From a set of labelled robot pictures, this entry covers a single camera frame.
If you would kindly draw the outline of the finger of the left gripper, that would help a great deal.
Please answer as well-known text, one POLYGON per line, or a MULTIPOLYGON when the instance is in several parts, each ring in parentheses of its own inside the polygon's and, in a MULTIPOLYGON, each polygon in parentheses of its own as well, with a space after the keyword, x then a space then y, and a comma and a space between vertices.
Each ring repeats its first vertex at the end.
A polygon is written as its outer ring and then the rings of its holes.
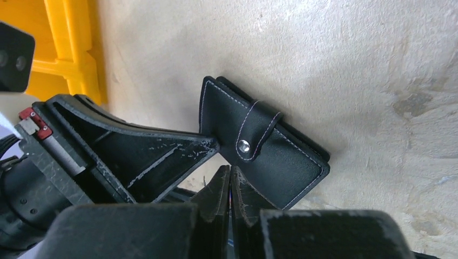
POLYGON ((158 202, 219 150, 213 137, 132 124, 82 94, 32 109, 51 131, 47 150, 93 199, 158 202))

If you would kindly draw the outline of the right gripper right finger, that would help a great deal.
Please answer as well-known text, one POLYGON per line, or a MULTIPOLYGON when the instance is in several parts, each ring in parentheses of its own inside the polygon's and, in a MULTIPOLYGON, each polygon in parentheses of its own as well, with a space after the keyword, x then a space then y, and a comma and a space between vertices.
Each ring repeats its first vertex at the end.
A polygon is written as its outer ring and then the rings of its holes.
POLYGON ((231 168, 237 258, 414 258, 396 222, 378 210, 281 210, 231 168))

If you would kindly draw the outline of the yellow plastic bin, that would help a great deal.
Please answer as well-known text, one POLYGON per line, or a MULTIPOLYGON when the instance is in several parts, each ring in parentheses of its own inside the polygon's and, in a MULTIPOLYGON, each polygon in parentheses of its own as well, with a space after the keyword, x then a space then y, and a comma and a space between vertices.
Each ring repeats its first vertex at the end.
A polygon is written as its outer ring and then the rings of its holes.
POLYGON ((26 94, 85 94, 107 104, 98 1, 1 1, 1 22, 36 42, 26 94))

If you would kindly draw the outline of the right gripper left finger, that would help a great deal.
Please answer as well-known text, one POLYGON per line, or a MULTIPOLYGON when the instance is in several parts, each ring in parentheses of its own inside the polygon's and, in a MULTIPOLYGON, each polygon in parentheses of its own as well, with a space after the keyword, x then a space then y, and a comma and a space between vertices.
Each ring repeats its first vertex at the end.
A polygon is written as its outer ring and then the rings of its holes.
POLYGON ((224 258, 230 167, 190 201, 73 206, 53 222, 37 258, 224 258))

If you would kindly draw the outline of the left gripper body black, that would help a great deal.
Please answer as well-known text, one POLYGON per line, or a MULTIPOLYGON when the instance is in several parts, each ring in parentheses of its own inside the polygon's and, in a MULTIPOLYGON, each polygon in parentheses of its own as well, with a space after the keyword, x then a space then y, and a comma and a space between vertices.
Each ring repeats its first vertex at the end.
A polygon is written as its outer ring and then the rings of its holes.
POLYGON ((28 107, 18 118, 18 135, 1 140, 2 154, 14 144, 23 152, 1 161, 1 258, 35 247, 68 207, 124 201, 51 112, 28 107))

